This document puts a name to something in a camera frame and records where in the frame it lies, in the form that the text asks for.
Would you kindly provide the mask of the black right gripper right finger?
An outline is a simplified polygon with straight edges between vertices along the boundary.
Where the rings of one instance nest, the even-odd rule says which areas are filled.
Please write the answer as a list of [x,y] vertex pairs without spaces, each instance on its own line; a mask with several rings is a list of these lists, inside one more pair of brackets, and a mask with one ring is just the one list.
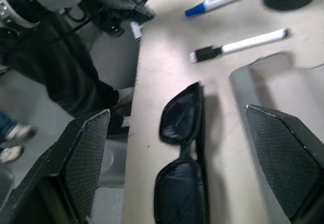
[[247,105],[257,159],[290,223],[323,223],[323,143],[297,117]]

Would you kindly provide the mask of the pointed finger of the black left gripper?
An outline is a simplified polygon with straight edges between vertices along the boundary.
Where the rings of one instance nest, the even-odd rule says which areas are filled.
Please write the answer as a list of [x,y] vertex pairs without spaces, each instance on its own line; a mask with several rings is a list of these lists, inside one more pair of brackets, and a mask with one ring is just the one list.
[[104,10],[121,21],[146,23],[155,18],[155,13],[133,0],[101,0]]

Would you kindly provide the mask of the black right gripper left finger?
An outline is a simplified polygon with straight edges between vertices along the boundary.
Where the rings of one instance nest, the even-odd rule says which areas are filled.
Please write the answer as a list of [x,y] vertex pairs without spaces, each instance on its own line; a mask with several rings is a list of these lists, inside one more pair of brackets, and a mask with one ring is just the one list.
[[101,172],[108,109],[71,121],[1,208],[1,223],[86,223]]

